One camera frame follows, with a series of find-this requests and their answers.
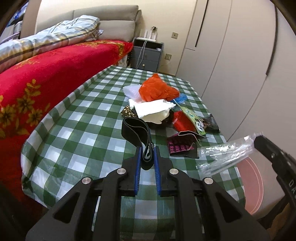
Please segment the clear plastic bag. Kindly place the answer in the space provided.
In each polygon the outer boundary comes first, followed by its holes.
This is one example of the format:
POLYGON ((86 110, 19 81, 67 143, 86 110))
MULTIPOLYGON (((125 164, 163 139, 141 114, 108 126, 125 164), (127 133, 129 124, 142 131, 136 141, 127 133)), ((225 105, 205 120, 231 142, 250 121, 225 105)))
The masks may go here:
POLYGON ((254 141, 263 133, 253 133, 223 144, 198 149, 196 168, 201 178, 211 177, 249 157, 256 151, 254 141))

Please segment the black elastic band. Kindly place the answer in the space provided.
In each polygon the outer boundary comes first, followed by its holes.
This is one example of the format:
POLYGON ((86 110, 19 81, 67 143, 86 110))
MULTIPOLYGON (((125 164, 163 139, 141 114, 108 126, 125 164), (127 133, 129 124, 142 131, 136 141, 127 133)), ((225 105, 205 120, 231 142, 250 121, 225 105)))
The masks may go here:
POLYGON ((125 117, 121 125, 121 135, 135 147, 142 147, 141 167, 149 170, 154 164, 154 144, 151 131, 140 118, 125 117))

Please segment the red plastic bag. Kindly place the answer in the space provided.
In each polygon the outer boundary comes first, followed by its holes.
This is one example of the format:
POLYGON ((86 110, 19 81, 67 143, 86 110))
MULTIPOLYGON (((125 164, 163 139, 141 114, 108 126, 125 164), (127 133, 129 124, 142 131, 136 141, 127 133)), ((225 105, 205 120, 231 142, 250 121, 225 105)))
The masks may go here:
POLYGON ((173 127, 178 132, 183 132, 183 131, 196 132, 195 126, 182 111, 174 112, 172 123, 173 123, 173 127))

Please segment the green snack wrapper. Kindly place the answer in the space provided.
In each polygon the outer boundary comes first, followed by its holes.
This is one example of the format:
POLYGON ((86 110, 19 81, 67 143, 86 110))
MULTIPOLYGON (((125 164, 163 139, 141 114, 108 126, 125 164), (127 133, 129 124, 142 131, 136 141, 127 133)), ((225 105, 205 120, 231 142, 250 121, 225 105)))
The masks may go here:
POLYGON ((186 107, 180 107, 182 112, 187 116, 187 118, 192 122, 192 124, 195 126, 198 135, 205 137, 206 132, 204 129, 203 121, 190 109, 186 107))

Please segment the white torn paper packaging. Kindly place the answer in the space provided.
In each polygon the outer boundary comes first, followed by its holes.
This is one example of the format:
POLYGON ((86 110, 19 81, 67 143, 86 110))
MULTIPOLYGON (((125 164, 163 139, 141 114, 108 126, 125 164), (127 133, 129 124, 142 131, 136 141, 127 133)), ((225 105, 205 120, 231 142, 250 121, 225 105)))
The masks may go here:
POLYGON ((164 99, 154 100, 150 102, 136 102, 129 99, 129 105, 135 109, 137 116, 145 122, 161 124, 164 119, 170 115, 170 110, 176 104, 164 99))

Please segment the blue plastic bag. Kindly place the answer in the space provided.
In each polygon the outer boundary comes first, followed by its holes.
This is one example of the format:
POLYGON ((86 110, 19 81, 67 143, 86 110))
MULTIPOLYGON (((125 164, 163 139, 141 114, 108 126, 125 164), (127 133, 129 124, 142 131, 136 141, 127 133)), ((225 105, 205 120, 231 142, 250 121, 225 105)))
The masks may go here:
POLYGON ((180 93, 180 95, 177 98, 174 98, 173 100, 171 100, 171 102, 175 104, 182 104, 187 100, 188 100, 187 96, 184 93, 180 93))

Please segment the orange plastic bag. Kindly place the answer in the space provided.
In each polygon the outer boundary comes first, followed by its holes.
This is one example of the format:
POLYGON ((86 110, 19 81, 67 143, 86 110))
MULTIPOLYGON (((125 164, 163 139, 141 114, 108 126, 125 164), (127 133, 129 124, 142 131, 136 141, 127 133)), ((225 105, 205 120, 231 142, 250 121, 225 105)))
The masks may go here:
POLYGON ((141 98, 146 101, 155 101, 164 99, 171 101, 180 96, 180 92, 167 85, 157 73, 154 73, 152 77, 148 78, 139 88, 139 94, 141 98))

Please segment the black magenta patterned fabric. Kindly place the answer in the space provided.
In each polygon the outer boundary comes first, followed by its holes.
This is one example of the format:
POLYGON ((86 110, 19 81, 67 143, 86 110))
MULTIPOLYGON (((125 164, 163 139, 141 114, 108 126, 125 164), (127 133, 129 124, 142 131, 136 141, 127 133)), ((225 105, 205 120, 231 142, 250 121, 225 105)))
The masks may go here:
POLYGON ((198 137, 200 136, 192 131, 181 131, 168 137, 167 145, 170 156, 199 159, 198 148, 201 146, 198 137))

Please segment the dark patterned wrapper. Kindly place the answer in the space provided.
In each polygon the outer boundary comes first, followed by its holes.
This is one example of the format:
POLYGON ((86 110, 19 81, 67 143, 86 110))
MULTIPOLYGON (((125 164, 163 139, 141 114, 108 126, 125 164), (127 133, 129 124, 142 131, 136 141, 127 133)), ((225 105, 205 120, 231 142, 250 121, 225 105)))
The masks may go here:
POLYGON ((207 133, 220 133, 220 128, 212 114, 202 118, 205 132, 207 133))

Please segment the white knitted cloth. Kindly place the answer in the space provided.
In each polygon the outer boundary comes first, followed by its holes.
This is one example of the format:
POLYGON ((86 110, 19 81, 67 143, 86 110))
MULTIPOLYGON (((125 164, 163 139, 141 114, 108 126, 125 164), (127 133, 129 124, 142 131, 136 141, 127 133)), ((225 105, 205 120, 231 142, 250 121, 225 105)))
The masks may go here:
POLYGON ((122 89, 125 96, 127 96, 129 99, 132 99, 135 102, 142 102, 142 97, 139 93, 140 87, 141 85, 139 84, 132 84, 124 86, 122 89))

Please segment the grey nightstand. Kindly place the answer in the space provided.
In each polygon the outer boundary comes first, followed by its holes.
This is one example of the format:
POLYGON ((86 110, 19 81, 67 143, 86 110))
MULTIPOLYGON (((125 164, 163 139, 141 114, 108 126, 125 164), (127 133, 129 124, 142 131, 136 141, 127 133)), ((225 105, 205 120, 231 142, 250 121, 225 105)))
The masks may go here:
POLYGON ((158 72, 164 43, 148 42, 134 38, 130 66, 134 69, 158 72))

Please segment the red floral blanket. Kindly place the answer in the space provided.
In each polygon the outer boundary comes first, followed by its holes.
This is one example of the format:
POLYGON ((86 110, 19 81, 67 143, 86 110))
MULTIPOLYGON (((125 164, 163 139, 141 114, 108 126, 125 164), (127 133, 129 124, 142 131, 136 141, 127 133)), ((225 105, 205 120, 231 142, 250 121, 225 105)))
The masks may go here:
POLYGON ((73 90, 117 64, 132 42, 97 40, 30 57, 1 73, 1 186, 18 202, 21 148, 42 118, 73 90))

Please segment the white wifi router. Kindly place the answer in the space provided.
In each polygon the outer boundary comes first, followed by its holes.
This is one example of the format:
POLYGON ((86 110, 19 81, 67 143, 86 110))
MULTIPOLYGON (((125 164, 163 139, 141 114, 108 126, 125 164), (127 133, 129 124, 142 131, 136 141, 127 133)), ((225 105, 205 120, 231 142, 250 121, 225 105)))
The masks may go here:
POLYGON ((137 37, 137 40, 143 40, 143 41, 148 41, 148 42, 156 42, 156 40, 157 40, 157 30, 156 29, 145 30, 144 36, 143 37, 137 37))

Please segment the beige padded headboard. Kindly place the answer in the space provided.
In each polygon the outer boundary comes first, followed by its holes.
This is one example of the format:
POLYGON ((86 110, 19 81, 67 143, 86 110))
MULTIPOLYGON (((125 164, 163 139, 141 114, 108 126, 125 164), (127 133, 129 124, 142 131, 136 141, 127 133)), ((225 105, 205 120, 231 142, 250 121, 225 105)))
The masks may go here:
POLYGON ((132 42, 140 34, 142 10, 137 5, 105 5, 91 8, 74 9, 50 15, 45 19, 37 18, 36 32, 47 29, 59 22, 72 20, 81 15, 95 16, 100 19, 99 29, 103 30, 100 40, 121 40, 132 42))

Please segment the upper wall switch plate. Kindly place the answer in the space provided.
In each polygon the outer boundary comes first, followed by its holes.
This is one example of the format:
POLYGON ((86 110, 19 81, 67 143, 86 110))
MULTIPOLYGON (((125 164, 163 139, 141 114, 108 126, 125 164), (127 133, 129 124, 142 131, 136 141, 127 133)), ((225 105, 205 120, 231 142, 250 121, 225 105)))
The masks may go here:
POLYGON ((178 38, 178 33, 172 32, 171 37, 172 37, 173 39, 177 39, 177 38, 178 38))

